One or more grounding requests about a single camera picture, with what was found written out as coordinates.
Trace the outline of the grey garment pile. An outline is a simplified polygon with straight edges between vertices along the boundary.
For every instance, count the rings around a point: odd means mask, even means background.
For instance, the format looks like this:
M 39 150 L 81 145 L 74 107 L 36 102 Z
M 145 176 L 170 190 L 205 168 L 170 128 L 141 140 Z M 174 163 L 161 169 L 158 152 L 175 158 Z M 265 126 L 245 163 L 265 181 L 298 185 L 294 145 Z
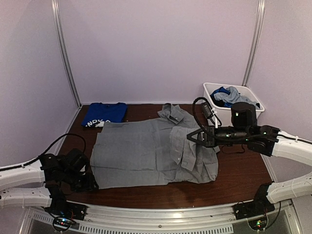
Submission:
M 169 103 L 155 119 L 105 123 L 90 159 L 97 184 L 108 189 L 215 181 L 219 149 L 188 140 L 197 129 L 191 114 Z

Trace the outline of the blue t-shirt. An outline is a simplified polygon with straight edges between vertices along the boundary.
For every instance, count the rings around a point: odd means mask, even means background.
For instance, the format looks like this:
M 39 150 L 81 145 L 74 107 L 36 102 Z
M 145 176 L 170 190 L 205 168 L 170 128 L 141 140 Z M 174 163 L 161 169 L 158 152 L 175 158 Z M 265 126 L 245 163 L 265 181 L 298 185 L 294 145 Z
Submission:
M 92 103 L 81 123 L 83 127 L 103 127 L 106 122 L 121 123 L 127 112 L 128 105 L 118 102 L 116 104 Z

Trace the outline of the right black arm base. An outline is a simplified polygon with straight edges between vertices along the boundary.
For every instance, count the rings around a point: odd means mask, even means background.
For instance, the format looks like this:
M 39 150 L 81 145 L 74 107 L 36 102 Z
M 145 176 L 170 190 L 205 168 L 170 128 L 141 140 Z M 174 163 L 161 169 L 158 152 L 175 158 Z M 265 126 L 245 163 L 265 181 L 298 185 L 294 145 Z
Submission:
M 236 220 L 265 215 L 275 210 L 275 206 L 267 199 L 270 185 L 271 183 L 260 185 L 252 201 L 240 201 L 233 205 Z

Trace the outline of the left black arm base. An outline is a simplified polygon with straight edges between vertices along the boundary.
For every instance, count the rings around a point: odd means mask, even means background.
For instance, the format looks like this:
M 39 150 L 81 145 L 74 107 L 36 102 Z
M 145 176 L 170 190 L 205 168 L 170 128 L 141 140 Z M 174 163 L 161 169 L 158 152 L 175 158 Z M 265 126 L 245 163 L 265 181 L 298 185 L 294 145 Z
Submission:
M 84 220 L 86 205 L 67 201 L 66 196 L 58 188 L 49 190 L 49 193 L 51 204 L 46 208 L 48 212 L 71 220 Z

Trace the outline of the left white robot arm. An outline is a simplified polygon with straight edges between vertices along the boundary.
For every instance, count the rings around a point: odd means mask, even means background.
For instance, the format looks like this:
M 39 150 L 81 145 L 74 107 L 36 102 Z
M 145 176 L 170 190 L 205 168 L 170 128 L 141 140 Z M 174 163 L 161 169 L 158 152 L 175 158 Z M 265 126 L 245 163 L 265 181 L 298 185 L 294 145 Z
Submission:
M 70 205 L 59 184 L 69 185 L 74 193 L 99 188 L 88 171 L 88 157 L 79 149 L 64 156 L 42 154 L 20 165 L 0 169 L 0 207 L 44 207 L 66 216 Z

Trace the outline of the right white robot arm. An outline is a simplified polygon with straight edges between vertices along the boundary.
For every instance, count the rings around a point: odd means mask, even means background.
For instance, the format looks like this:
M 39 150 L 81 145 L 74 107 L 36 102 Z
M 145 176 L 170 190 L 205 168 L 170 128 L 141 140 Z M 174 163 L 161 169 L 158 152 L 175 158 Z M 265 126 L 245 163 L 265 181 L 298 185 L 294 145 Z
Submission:
M 238 102 L 232 105 L 231 126 L 222 127 L 214 121 L 213 125 L 204 127 L 199 120 L 196 122 L 200 128 L 187 134 L 187 139 L 206 148 L 240 144 L 265 156 L 291 159 L 309 166 L 312 164 L 312 143 L 276 127 L 259 126 L 256 109 L 252 104 Z M 268 208 L 269 203 L 275 204 L 311 193 L 311 173 L 284 182 L 261 185 L 255 201 L 250 204 L 250 211 L 254 215 L 260 215 Z

